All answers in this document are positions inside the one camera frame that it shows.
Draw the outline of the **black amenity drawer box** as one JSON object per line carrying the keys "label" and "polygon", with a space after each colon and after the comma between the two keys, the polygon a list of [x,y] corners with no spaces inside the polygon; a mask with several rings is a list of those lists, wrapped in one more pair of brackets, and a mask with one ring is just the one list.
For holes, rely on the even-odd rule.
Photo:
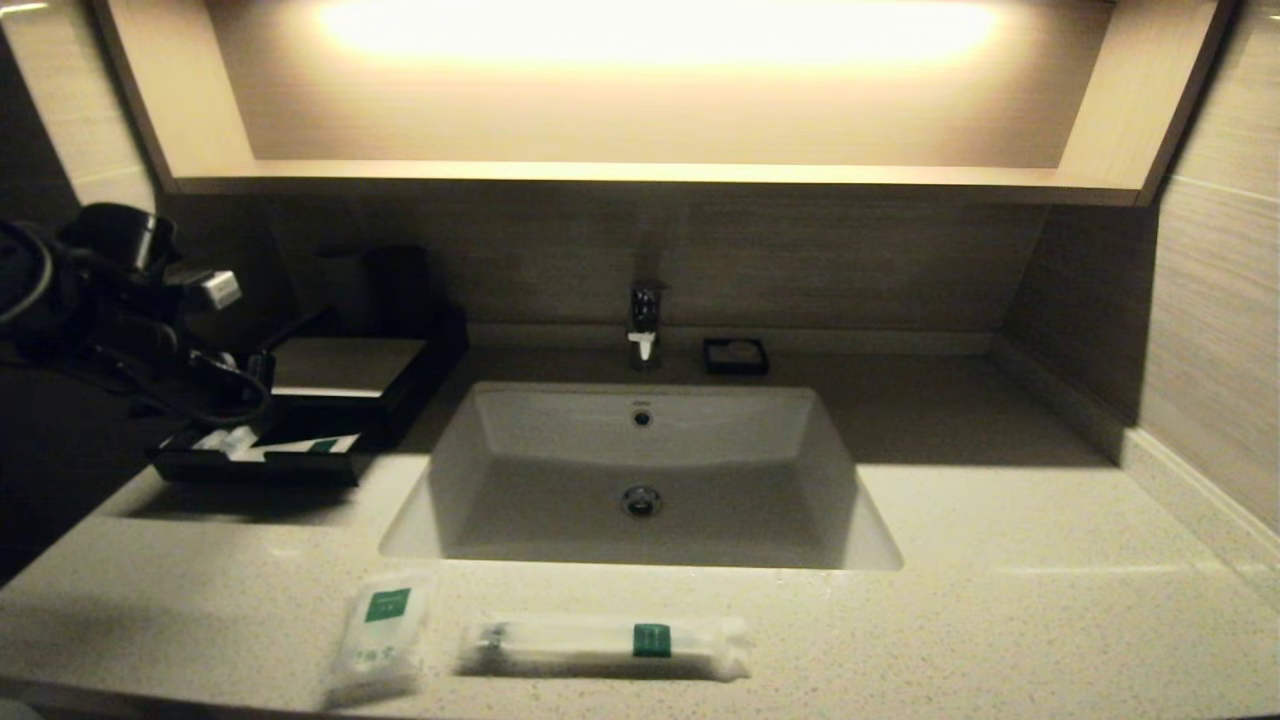
{"label": "black amenity drawer box", "polygon": [[191,425],[145,454],[159,475],[170,483],[303,488],[356,487],[376,456],[369,446],[372,434],[337,416],[294,413],[260,425],[242,427],[252,427],[257,432],[256,445],[352,434],[358,434],[360,439],[344,455],[285,455],[275,456],[271,462],[232,462],[220,454],[192,450],[196,441],[216,429]]}

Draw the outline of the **long toothbrush packet green label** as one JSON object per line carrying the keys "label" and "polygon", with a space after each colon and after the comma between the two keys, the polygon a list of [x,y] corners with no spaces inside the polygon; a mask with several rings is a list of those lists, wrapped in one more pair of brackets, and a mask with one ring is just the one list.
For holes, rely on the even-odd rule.
{"label": "long toothbrush packet green label", "polygon": [[476,676],[737,682],[753,639],[736,616],[493,612],[463,630],[456,671]]}

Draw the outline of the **black rectangular box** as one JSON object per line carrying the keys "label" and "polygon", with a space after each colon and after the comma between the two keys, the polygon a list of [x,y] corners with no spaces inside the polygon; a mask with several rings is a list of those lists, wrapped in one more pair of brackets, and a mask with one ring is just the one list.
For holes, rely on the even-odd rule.
{"label": "black rectangular box", "polygon": [[384,441],[419,383],[425,340],[301,337],[271,351],[273,424],[265,443],[333,436]]}

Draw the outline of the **grey cup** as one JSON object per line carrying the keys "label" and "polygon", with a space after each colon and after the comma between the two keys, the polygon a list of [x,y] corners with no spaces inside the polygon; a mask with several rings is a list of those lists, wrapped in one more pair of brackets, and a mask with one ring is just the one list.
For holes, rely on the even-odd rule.
{"label": "grey cup", "polygon": [[342,243],[315,252],[326,301],[348,334],[374,336],[381,331],[369,269],[371,252],[370,247]]}

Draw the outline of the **black cup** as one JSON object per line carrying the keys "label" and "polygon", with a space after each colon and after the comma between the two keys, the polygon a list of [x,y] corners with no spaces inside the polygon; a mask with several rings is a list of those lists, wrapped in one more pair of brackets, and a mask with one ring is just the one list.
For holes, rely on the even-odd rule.
{"label": "black cup", "polygon": [[369,260],[384,332],[425,338],[436,314],[425,250],[415,245],[381,246]]}

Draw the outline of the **small white green-label packet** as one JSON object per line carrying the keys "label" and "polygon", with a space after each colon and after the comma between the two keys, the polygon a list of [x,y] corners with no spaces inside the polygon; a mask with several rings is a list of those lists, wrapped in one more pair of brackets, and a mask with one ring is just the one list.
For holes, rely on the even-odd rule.
{"label": "small white green-label packet", "polygon": [[360,584],[328,676],[329,708],[389,700],[415,688],[431,589],[433,577],[422,570],[376,574]]}

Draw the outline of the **white ceramic sink basin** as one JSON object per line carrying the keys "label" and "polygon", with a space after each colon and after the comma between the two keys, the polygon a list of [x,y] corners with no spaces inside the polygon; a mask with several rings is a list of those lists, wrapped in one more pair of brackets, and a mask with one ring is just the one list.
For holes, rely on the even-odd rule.
{"label": "white ceramic sink basin", "polygon": [[[634,486],[664,507],[636,519]],[[481,382],[384,555],[899,571],[905,560],[809,388]]]}

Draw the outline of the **chrome faucet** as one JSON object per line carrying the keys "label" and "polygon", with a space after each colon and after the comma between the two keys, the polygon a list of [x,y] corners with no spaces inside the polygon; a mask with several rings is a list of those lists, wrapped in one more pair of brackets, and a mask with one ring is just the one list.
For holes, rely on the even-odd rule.
{"label": "chrome faucet", "polygon": [[668,288],[662,281],[639,281],[630,288],[626,337],[628,363],[636,372],[660,365],[660,301]]}

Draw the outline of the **small black soap dish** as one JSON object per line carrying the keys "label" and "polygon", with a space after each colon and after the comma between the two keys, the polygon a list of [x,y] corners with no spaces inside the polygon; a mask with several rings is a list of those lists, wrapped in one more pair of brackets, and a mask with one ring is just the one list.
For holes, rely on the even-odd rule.
{"label": "small black soap dish", "polygon": [[[717,363],[714,347],[732,341],[748,341],[759,348],[759,363],[755,364],[728,364]],[[751,338],[705,338],[701,345],[701,356],[708,373],[713,375],[767,375],[771,370],[771,360],[759,340]]]}

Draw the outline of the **warm light strip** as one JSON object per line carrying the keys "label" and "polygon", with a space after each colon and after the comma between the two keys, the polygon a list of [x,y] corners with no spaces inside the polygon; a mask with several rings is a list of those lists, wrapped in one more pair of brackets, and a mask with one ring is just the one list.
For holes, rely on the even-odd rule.
{"label": "warm light strip", "polygon": [[355,53],[485,69],[800,68],[968,56],[998,31],[979,0],[325,0]]}

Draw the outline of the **wooden wall niche shelf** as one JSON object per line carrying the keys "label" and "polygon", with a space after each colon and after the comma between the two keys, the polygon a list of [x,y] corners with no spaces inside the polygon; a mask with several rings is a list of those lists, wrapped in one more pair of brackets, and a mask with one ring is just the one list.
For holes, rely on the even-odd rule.
{"label": "wooden wall niche shelf", "polygon": [[979,0],[968,56],[485,69],[334,44],[325,0],[95,0],[163,186],[429,181],[846,187],[1142,206],[1238,0]]}

